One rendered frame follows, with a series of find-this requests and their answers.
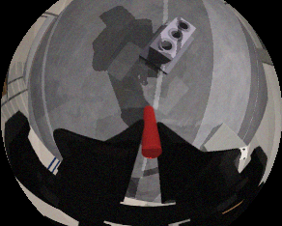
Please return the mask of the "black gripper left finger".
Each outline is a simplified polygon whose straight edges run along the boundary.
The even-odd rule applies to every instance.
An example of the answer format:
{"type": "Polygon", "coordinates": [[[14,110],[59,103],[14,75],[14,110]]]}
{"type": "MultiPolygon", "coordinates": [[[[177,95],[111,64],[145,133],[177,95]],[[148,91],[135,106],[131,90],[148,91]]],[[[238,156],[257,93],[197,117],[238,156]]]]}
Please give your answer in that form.
{"type": "Polygon", "coordinates": [[[62,158],[67,157],[81,166],[115,177],[117,195],[123,202],[140,151],[142,129],[143,119],[139,119],[116,136],[98,141],[66,128],[55,128],[53,139],[62,158]]]}

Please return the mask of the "red peg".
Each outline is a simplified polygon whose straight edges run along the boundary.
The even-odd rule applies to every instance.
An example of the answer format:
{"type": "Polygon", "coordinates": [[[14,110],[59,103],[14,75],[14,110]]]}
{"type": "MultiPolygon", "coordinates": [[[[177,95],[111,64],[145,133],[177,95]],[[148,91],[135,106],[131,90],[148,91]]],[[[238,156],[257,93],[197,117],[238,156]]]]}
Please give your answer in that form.
{"type": "Polygon", "coordinates": [[[143,129],[141,138],[141,155],[156,158],[161,154],[161,143],[155,122],[155,112],[151,106],[143,107],[143,129]]]}

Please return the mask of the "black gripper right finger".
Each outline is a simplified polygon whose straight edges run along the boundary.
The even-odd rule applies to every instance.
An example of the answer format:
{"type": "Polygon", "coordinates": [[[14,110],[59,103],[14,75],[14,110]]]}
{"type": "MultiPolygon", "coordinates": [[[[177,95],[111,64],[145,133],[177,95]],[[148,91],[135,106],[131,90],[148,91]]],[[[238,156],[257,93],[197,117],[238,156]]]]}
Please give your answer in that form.
{"type": "Polygon", "coordinates": [[[157,122],[156,127],[161,143],[161,154],[156,158],[161,204],[176,202],[176,197],[194,185],[206,171],[235,162],[241,153],[239,148],[201,152],[165,124],[157,122]]]}

